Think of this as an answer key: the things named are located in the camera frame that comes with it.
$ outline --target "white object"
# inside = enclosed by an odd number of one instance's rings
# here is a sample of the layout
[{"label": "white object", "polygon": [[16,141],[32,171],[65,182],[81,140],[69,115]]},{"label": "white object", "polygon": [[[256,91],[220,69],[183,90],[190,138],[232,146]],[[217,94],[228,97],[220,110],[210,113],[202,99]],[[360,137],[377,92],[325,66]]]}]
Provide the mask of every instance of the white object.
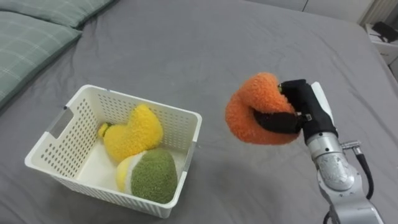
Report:
[{"label": "white object", "polygon": [[374,0],[372,7],[364,16],[361,25],[373,24],[379,21],[384,22],[397,4],[398,0]]},{"label": "white object", "polygon": [[398,40],[391,43],[383,42],[376,31],[372,30],[373,25],[366,24],[366,32],[371,42],[377,47],[384,61],[389,65],[398,57]]},{"label": "white object", "polygon": [[[162,146],[175,160],[178,185],[166,204],[121,193],[116,166],[97,138],[103,122],[126,123],[138,104],[147,105],[162,123]],[[167,218],[176,205],[192,160],[201,125],[198,113],[85,85],[64,107],[25,158],[26,166],[46,173],[69,189],[127,208]]]},{"label": "white object", "polygon": [[304,12],[359,23],[374,0],[308,0]]},{"label": "white object", "polygon": [[321,84],[318,82],[314,82],[311,84],[311,88],[313,93],[315,94],[319,104],[321,105],[322,109],[330,116],[331,122],[335,125],[335,120],[333,119],[333,115],[331,113],[331,109],[329,106],[329,102],[326,99],[325,93],[321,87]]}]

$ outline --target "yellow plush toy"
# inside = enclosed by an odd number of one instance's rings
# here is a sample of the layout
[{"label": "yellow plush toy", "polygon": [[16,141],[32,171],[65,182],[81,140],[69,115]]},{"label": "yellow plush toy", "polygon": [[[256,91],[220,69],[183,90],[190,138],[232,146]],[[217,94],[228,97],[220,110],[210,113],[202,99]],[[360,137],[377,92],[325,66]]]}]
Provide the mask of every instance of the yellow plush toy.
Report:
[{"label": "yellow plush toy", "polygon": [[156,115],[146,106],[131,111],[127,124],[104,123],[98,130],[108,154],[121,162],[129,156],[157,147],[163,138],[163,129]]}]

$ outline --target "black cable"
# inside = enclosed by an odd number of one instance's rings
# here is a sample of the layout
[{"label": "black cable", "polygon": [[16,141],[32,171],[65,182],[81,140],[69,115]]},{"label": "black cable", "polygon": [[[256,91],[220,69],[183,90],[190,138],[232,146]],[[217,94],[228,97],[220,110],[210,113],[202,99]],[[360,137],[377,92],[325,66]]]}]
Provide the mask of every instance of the black cable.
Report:
[{"label": "black cable", "polygon": [[[373,177],[371,170],[369,168],[368,162],[366,162],[366,158],[364,154],[358,154],[356,155],[356,159],[358,160],[359,164],[361,164],[362,170],[365,173],[365,176],[368,180],[368,193],[366,194],[366,198],[370,200],[373,196],[374,193],[374,182],[373,182]],[[330,218],[330,212],[326,213],[325,217],[323,217],[323,224],[327,224],[328,220]]]},{"label": "black cable", "polygon": [[326,213],[325,217],[323,218],[323,224],[328,224],[329,218],[330,218],[330,212]]}]

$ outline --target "basket handle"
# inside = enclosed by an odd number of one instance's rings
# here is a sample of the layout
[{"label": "basket handle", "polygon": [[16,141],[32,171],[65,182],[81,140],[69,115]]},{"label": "basket handle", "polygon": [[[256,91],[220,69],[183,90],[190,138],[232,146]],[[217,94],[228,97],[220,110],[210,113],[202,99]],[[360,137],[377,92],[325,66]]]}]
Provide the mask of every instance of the basket handle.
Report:
[{"label": "basket handle", "polygon": [[65,130],[72,118],[72,110],[69,107],[64,106],[61,113],[58,114],[58,116],[52,121],[51,125],[47,129],[47,132],[49,132],[54,138],[58,139],[58,137],[61,135],[62,131]]}]

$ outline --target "white plush section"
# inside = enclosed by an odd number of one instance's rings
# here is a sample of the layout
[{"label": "white plush section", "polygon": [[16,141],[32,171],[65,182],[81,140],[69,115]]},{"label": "white plush section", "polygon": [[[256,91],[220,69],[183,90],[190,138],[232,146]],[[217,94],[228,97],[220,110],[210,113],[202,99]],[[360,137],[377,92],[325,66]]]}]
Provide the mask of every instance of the white plush section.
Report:
[{"label": "white plush section", "polygon": [[132,170],[135,168],[135,166],[138,164],[138,162],[141,160],[141,158],[143,157],[143,155],[145,155],[147,153],[147,151],[143,151],[140,152],[138,154],[136,154],[130,161],[129,164],[129,168],[128,168],[128,172],[127,172],[127,176],[124,179],[124,191],[127,194],[132,194],[131,192],[131,178],[132,178]]}]

